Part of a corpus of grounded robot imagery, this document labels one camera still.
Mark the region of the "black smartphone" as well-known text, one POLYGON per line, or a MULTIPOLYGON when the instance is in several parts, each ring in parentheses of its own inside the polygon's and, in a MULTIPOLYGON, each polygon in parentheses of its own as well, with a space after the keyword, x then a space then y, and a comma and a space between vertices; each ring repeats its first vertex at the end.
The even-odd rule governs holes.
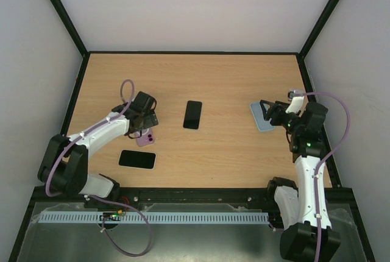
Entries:
POLYGON ((199 101, 188 101, 186 104, 183 127, 185 129, 197 130, 200 124, 202 103, 199 101))

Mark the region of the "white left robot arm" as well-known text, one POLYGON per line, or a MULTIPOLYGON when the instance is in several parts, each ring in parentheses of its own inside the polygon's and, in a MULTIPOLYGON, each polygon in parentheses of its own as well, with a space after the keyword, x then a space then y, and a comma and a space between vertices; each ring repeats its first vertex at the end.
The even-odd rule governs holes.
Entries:
POLYGON ((116 106, 102 120, 70 136, 53 136, 46 148, 37 177, 47 196, 97 196, 106 198, 115 181, 88 172, 89 159, 120 136, 130 137, 158 125, 157 100, 140 91, 134 99, 116 106))

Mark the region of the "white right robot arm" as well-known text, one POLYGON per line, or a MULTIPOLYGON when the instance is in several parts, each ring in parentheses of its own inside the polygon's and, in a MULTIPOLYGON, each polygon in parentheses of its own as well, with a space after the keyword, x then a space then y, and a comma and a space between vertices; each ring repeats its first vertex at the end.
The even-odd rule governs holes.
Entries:
POLYGON ((298 181, 275 177, 269 182, 266 202, 279 208, 283 222, 280 255, 289 261, 330 261, 341 236, 332 229, 327 210, 322 161, 321 128, 328 110, 317 102, 260 101, 265 121, 282 126, 289 138, 298 181))

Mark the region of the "light blue phone case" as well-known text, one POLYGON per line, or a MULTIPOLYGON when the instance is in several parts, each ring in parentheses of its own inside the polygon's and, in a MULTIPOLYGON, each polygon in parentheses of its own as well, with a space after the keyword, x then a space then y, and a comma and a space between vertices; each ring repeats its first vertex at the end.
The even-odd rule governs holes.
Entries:
POLYGON ((250 104, 250 110, 252 112, 253 118, 257 125, 257 128, 260 132, 268 132, 275 129, 274 126, 271 125, 270 121, 266 121, 264 119, 262 105, 259 102, 253 102, 250 104))

